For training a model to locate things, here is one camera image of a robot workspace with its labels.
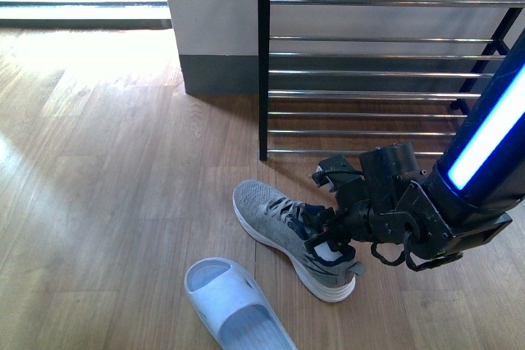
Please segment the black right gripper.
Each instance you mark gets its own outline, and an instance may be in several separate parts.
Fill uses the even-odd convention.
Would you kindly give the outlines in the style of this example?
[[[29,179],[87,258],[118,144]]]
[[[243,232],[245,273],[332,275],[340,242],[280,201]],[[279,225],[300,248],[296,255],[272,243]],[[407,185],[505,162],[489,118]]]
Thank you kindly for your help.
[[[449,251],[450,227],[422,190],[424,180],[411,143],[377,148],[359,156],[361,175],[337,175],[337,209],[313,215],[314,237],[304,242],[307,251],[321,262],[348,262],[355,249],[345,239],[372,244],[401,244],[398,262],[415,255],[428,262],[453,262],[461,251]]]

